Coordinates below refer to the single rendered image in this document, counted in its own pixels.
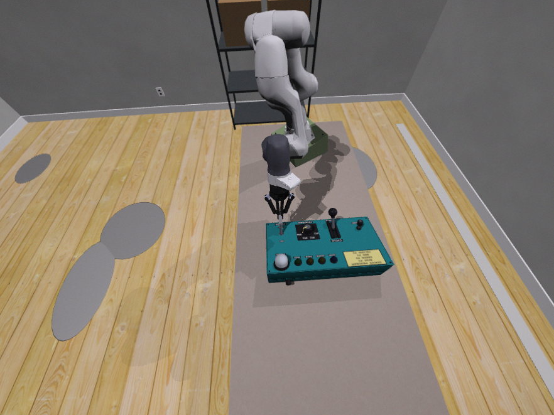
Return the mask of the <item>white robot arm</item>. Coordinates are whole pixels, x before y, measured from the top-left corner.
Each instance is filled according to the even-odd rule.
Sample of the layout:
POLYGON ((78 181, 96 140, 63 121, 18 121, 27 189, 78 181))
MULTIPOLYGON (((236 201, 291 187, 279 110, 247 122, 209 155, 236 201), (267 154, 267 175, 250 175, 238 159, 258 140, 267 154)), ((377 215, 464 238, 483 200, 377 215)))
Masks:
POLYGON ((244 32, 248 45, 256 51, 258 92, 286 120, 285 135, 270 135, 261 144, 268 183, 290 191, 300 184, 290 171, 290 159, 302 159, 315 138, 300 104, 318 89, 315 76, 301 64, 300 48, 308 41, 310 22, 303 11, 265 11, 249 15, 244 32))

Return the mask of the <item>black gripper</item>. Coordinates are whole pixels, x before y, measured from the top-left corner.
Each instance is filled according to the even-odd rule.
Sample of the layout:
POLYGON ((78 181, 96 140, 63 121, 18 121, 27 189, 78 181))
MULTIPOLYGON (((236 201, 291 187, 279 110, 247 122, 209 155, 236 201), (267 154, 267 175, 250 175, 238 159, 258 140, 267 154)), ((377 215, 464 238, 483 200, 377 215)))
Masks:
MULTIPOLYGON (((264 196, 264 199, 268 202, 273 214, 277 214, 278 220, 279 220, 279 226, 282 224, 283 214, 288 212, 288 209, 291 205, 291 201, 295 198, 294 193, 290 193, 289 190, 286 190, 279 186, 274 186, 269 184, 270 191, 268 195, 264 196), (277 193, 277 194, 275 194, 277 193), (282 194, 283 193, 283 194, 282 194), (288 197, 287 203, 284 207, 284 200, 288 197), (276 201, 276 209, 273 205, 273 202, 271 201, 271 198, 276 201), (279 201, 281 201, 281 205, 279 206, 279 201)), ((282 224, 283 225, 283 224, 282 224)))

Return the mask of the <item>teal control console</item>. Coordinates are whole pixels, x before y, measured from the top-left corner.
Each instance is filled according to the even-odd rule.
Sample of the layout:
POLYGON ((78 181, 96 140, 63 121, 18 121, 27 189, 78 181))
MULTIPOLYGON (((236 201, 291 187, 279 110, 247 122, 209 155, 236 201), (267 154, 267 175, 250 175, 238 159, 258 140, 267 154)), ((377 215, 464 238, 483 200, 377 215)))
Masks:
POLYGON ((266 223, 269 283, 381 275, 394 265, 368 217, 266 223), (341 236, 341 237, 340 237, 341 236))

